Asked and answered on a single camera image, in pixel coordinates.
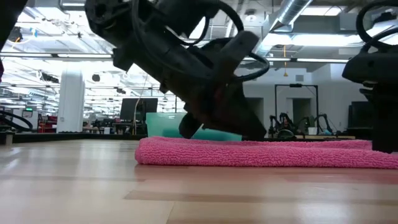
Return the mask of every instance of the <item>folded towel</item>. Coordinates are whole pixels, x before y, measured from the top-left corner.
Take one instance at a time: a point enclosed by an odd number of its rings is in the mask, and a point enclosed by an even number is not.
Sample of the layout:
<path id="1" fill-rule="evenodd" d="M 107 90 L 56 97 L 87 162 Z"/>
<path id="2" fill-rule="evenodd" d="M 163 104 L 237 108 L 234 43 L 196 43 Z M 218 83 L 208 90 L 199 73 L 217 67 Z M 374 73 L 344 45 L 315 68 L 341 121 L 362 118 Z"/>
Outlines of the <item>folded towel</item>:
<path id="1" fill-rule="evenodd" d="M 220 142 L 142 139 L 140 164 L 162 166 L 345 167 L 398 169 L 398 156 L 372 151 L 369 141 Z"/>

